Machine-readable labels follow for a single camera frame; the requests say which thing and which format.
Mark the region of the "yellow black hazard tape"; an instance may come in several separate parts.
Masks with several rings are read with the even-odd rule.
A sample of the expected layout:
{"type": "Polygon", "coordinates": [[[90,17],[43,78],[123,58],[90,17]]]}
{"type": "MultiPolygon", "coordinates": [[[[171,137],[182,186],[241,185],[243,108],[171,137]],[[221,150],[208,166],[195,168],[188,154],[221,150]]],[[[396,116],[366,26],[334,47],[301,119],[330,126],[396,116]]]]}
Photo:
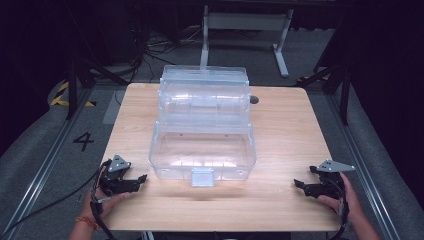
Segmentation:
{"type": "Polygon", "coordinates": [[[69,105],[69,101],[68,100],[63,100],[62,99],[65,91],[68,88],[68,86],[69,86],[69,82],[68,81],[64,81],[61,84],[61,86],[57,90],[56,95],[54,96],[53,100],[50,102],[50,105],[51,106],[55,106],[55,105],[68,106],[69,105]]]}

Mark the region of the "clear plastic storage box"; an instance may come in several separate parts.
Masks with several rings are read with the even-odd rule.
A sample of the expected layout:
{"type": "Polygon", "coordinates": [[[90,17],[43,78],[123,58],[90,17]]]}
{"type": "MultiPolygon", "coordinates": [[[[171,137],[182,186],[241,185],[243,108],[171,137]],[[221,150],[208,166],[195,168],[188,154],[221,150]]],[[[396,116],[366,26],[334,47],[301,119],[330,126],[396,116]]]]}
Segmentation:
{"type": "Polygon", "coordinates": [[[249,177],[257,163],[242,67],[164,67],[148,161],[158,178],[194,187],[249,177]]]}

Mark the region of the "black tripod stand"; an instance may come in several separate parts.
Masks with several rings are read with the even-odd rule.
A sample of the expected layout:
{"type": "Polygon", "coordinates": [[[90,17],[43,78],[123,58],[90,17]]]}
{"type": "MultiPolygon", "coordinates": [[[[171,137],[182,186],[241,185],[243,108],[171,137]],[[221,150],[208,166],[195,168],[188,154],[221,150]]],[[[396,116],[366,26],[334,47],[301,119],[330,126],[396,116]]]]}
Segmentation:
{"type": "Polygon", "coordinates": [[[319,70],[309,77],[301,77],[296,82],[296,87],[304,88],[314,82],[327,78],[322,86],[322,91],[326,95],[334,95],[338,88],[341,88],[339,115],[344,125],[348,124],[347,110],[350,92],[350,73],[348,66],[335,65],[319,70]]]}
{"type": "Polygon", "coordinates": [[[129,84],[128,81],[125,81],[101,65],[95,64],[81,57],[72,57],[68,65],[69,106],[68,114],[66,117],[67,120],[70,120],[78,109],[77,81],[80,81],[84,88],[92,88],[96,84],[93,73],[91,72],[92,69],[97,71],[100,75],[103,75],[117,83],[118,85],[126,86],[129,84]]]}

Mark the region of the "person's right hand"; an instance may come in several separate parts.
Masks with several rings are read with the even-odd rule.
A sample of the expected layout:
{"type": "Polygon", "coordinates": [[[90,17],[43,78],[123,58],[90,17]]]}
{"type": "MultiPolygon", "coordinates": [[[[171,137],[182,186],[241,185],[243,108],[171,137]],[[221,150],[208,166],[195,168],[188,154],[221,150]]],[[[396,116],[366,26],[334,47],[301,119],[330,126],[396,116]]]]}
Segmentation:
{"type": "MultiPolygon", "coordinates": [[[[345,186],[345,194],[346,194],[346,201],[349,205],[349,214],[348,214],[348,220],[351,223],[354,223],[356,220],[364,217],[364,213],[362,211],[362,207],[360,204],[360,201],[356,195],[356,192],[354,191],[349,179],[347,176],[343,173],[340,174],[341,178],[343,179],[344,186],[345,186]]],[[[339,212],[339,205],[340,201],[336,200],[334,198],[320,195],[318,197],[318,200],[327,205],[328,207],[332,208],[336,212],[339,212]]]]}

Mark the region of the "metal floor rail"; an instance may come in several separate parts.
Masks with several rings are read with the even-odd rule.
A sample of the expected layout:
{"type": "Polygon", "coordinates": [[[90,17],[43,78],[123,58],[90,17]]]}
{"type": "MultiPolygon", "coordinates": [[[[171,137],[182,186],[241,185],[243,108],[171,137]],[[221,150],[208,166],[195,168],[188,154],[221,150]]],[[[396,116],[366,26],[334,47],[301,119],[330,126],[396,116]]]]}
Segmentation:
{"type": "Polygon", "coordinates": [[[325,99],[331,109],[332,114],[337,120],[337,124],[341,129],[342,135],[348,145],[350,154],[352,155],[354,165],[361,184],[364,188],[365,194],[370,202],[373,209],[374,215],[380,225],[386,240],[400,240],[400,236],[394,223],[387,211],[386,205],[384,204],[381,194],[374,183],[374,180],[364,162],[364,158],[359,151],[359,148],[355,142],[355,139],[347,125],[344,124],[340,117],[338,102],[335,96],[326,95],[325,99]]]}
{"type": "Polygon", "coordinates": [[[11,217],[6,229],[0,235],[0,240],[14,240],[15,236],[19,233],[21,227],[26,218],[30,215],[30,212],[38,199],[47,179],[52,172],[54,165],[57,162],[58,155],[61,153],[64,141],[68,137],[71,129],[73,128],[76,119],[80,115],[82,108],[85,106],[89,97],[91,96],[92,89],[83,89],[80,96],[77,98],[75,104],[75,110],[72,117],[69,120],[65,120],[62,124],[58,135],[56,136],[52,146],[50,147],[47,155],[44,157],[41,166],[38,168],[34,178],[30,182],[22,200],[16,208],[13,216],[11,217]]]}

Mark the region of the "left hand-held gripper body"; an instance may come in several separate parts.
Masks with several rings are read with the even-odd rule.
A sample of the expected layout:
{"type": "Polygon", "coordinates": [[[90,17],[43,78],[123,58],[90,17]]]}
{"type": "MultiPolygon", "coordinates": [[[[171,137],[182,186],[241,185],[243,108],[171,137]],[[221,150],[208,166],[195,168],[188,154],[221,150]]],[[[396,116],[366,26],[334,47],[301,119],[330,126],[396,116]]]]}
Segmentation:
{"type": "Polygon", "coordinates": [[[106,161],[105,170],[101,173],[99,185],[101,190],[107,195],[125,193],[133,185],[136,180],[124,180],[123,177],[130,169],[131,163],[124,160],[120,155],[116,154],[112,159],[106,161]]]}

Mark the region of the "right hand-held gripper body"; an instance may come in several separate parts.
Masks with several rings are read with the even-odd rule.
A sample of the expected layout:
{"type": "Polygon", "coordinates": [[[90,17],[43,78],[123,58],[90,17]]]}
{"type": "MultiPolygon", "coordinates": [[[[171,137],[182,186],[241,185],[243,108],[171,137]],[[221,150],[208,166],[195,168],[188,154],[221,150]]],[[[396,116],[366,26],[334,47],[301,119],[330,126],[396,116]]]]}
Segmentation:
{"type": "Polygon", "coordinates": [[[353,165],[347,165],[334,160],[325,160],[319,166],[311,166],[310,171],[317,174],[319,184],[313,184],[310,188],[318,188],[325,195],[339,199],[345,192],[344,182],[340,176],[341,172],[354,171],[353,165]]]}

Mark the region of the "person's left hand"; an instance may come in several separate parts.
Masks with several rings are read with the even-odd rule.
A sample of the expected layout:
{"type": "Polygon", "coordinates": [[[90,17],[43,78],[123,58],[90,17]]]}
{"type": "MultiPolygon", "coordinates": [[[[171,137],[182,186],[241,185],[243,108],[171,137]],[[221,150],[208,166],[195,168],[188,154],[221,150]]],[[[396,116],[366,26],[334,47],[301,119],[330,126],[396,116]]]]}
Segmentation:
{"type": "MultiPolygon", "coordinates": [[[[97,220],[93,215],[91,205],[90,205],[91,194],[92,194],[92,191],[88,190],[85,197],[84,197],[83,206],[81,208],[79,216],[80,217],[89,217],[90,219],[92,219],[93,221],[95,221],[97,223],[97,220]]],[[[100,218],[106,217],[111,212],[112,208],[115,205],[117,205],[118,203],[120,203],[123,200],[128,199],[130,197],[131,197],[131,194],[129,192],[113,195],[109,200],[106,200],[105,202],[102,203],[102,211],[99,214],[99,217],[100,218]]]]}

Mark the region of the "grey metal desk frame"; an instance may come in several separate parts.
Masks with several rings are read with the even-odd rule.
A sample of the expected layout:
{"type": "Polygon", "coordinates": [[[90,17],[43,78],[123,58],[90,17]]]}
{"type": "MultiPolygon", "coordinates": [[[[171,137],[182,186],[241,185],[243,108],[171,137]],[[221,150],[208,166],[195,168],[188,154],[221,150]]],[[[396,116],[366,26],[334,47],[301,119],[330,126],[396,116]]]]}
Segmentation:
{"type": "Polygon", "coordinates": [[[254,31],[279,31],[280,39],[272,45],[272,50],[283,78],[289,77],[288,68],[282,49],[290,28],[294,10],[289,9],[284,14],[258,14],[258,13],[221,13],[211,12],[209,6],[204,6],[202,19],[203,43],[200,65],[207,66],[209,58],[209,31],[216,30],[254,30],[254,31]]]}

